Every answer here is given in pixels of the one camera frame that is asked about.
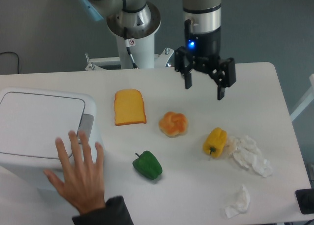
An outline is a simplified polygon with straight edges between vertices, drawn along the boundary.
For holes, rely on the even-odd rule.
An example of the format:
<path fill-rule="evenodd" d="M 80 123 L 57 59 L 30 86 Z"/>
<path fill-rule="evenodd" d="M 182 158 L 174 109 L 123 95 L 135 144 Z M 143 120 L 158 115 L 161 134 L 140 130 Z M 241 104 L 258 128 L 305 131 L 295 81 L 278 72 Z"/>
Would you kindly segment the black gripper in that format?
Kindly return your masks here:
<path fill-rule="evenodd" d="M 192 33 L 184 27 L 185 45 L 175 50 L 175 71 L 184 78 L 185 89 L 192 87 L 191 70 L 208 74 L 217 84 L 217 99 L 236 82 L 235 59 L 220 57 L 221 29 L 207 33 Z"/>

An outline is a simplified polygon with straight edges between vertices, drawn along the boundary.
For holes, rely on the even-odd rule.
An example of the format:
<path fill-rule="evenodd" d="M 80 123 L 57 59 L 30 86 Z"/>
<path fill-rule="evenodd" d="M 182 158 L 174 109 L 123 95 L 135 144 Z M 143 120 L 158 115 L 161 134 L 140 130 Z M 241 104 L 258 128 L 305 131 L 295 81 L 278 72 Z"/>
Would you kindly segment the dark sleeved forearm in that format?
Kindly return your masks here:
<path fill-rule="evenodd" d="M 133 225 L 123 196 L 110 198 L 105 208 L 72 217 L 75 225 Z"/>

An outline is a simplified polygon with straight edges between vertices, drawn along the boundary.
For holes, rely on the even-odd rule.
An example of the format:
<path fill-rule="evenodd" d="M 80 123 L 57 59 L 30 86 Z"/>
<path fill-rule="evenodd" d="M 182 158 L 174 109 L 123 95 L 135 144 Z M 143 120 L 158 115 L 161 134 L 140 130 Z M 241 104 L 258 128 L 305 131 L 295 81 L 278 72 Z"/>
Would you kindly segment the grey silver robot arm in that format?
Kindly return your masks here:
<path fill-rule="evenodd" d="M 157 67 L 155 33 L 158 8 L 148 0 L 81 0 L 93 17 L 106 19 L 116 37 L 122 69 Z M 220 57 L 221 0 L 183 0 L 185 44 L 170 52 L 174 67 L 192 86 L 191 71 L 208 74 L 217 84 L 217 98 L 236 82 L 235 60 Z"/>

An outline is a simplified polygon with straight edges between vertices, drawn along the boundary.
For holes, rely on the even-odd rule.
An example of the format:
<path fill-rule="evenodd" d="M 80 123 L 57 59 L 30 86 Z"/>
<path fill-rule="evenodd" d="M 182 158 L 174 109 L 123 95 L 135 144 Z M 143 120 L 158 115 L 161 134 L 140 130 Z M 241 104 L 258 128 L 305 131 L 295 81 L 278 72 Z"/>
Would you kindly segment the bare human hand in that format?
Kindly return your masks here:
<path fill-rule="evenodd" d="M 44 175 L 60 196 L 75 207 L 80 215 L 106 207 L 104 181 L 104 150 L 95 143 L 96 161 L 93 162 L 91 147 L 85 132 L 68 133 L 74 163 L 70 164 L 62 139 L 55 140 L 58 157 L 62 165 L 64 181 L 52 170 L 44 170 Z"/>

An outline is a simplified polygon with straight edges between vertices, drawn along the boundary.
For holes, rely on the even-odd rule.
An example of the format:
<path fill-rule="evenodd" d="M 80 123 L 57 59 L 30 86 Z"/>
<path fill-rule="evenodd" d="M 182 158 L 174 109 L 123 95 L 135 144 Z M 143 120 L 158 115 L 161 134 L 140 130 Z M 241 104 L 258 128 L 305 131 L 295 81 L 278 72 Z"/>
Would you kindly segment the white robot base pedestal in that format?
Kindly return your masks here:
<path fill-rule="evenodd" d="M 123 10 L 106 18 L 109 31 L 115 36 L 118 57 L 90 58 L 86 70 L 108 69 L 119 65 L 121 69 L 149 69 L 170 67 L 169 60 L 174 50 L 167 47 L 160 54 L 155 53 L 155 33 L 161 24 L 158 8 L 150 2 L 139 12 Z"/>

